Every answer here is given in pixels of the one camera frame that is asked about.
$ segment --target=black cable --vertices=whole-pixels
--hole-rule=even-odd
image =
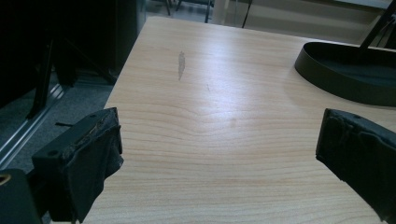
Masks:
[[[73,124],[66,124],[66,123],[61,123],[61,122],[56,122],[56,126],[61,126],[61,127],[73,127]]]
[[[248,12],[250,11],[250,6],[252,3],[253,3],[253,0],[248,1],[247,15],[245,16],[244,23],[242,24],[242,29],[245,28],[245,24],[247,23]]]

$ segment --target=wall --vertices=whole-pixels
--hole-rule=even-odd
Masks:
[[[390,2],[373,1],[378,6]],[[253,0],[245,28],[360,44],[383,12],[382,8],[367,7],[373,1],[357,5],[357,0],[349,1],[354,4],[332,0]],[[216,0],[212,21],[241,27],[247,10],[248,0]]]

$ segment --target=black plastic base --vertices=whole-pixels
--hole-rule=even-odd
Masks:
[[[302,77],[339,97],[396,106],[396,52],[330,43],[304,45],[295,63]]]

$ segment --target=gray floor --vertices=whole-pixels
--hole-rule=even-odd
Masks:
[[[206,7],[203,5],[183,2],[179,11],[175,11],[176,3],[174,3],[170,16],[165,4],[161,1],[148,0],[146,7],[147,17],[160,16],[187,21],[205,21]],[[56,83],[55,74],[51,78],[50,88],[56,86]],[[73,88],[64,88],[62,98],[54,101],[52,107],[48,108],[48,112],[45,113],[45,116],[43,115],[43,119],[35,126],[31,135],[25,136],[25,142],[20,144],[18,153],[10,157],[12,160],[3,168],[22,169],[25,173],[30,172],[33,169],[32,155],[68,129],[58,126],[56,123],[74,124],[92,112],[103,109],[112,88],[113,86],[107,85],[100,77],[80,76]],[[30,91],[0,108],[0,148],[6,146],[13,134],[23,123],[26,123],[25,118],[30,111],[34,96],[35,91]],[[44,223],[49,222],[49,217],[45,216]]]

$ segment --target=wood grain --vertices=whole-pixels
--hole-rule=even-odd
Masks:
[[[84,223],[379,223],[315,149],[326,107],[393,131],[396,111],[300,77],[307,41],[149,18],[106,105],[125,163]]]

